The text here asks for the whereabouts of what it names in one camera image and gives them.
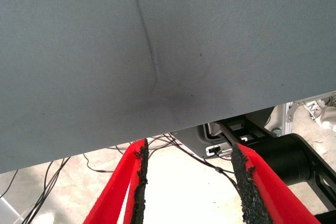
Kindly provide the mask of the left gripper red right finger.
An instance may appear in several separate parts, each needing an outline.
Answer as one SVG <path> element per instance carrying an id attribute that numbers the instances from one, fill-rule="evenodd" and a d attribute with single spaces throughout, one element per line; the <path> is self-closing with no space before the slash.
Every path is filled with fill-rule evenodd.
<path id="1" fill-rule="evenodd" d="M 244 223 L 319 223 L 254 150 L 233 145 L 232 165 Z"/>

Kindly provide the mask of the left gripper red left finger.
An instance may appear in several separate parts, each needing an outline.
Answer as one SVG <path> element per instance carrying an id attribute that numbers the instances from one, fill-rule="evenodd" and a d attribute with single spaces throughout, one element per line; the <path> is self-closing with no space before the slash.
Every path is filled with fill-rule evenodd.
<path id="1" fill-rule="evenodd" d="M 132 143 L 112 173 L 84 223 L 117 223 L 124 200 L 123 223 L 143 223 L 149 146 L 143 138 Z"/>

